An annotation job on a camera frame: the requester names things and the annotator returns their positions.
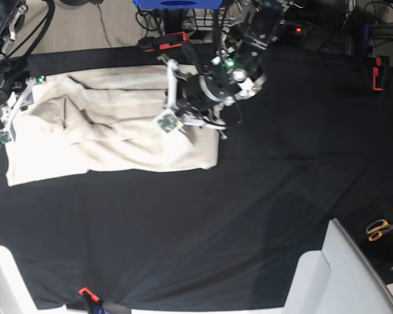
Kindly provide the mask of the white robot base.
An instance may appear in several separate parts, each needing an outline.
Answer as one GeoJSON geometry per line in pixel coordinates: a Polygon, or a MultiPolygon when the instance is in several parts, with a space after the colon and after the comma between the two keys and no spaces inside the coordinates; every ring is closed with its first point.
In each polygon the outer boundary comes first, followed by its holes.
{"type": "Polygon", "coordinates": [[[66,306],[37,309],[12,253],[0,245],[0,313],[66,313],[66,306]]]}
{"type": "Polygon", "coordinates": [[[335,218],[322,248],[300,257],[282,312],[393,313],[393,295],[335,218]]]}

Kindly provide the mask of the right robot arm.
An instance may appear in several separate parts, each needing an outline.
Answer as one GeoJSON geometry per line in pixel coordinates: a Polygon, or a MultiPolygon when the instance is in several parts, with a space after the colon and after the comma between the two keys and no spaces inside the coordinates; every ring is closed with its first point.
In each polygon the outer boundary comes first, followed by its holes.
{"type": "Polygon", "coordinates": [[[14,47],[28,5],[25,1],[0,1],[0,107],[7,104],[15,89],[24,85],[23,72],[27,59],[42,41],[55,13],[54,1],[46,1],[48,10],[31,33],[14,47]]]}

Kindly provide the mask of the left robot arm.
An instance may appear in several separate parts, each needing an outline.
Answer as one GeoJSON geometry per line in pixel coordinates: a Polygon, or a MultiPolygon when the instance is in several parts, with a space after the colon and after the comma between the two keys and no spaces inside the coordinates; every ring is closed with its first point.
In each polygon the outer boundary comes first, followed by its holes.
{"type": "Polygon", "coordinates": [[[208,127],[223,131],[225,107],[239,109],[242,100],[255,96],[267,78],[261,68],[264,51],[285,26],[293,1],[245,1],[237,18],[224,21],[214,12],[214,55],[204,63],[189,41],[181,50],[196,74],[182,73],[175,60],[167,63],[166,109],[175,126],[208,127]]]}

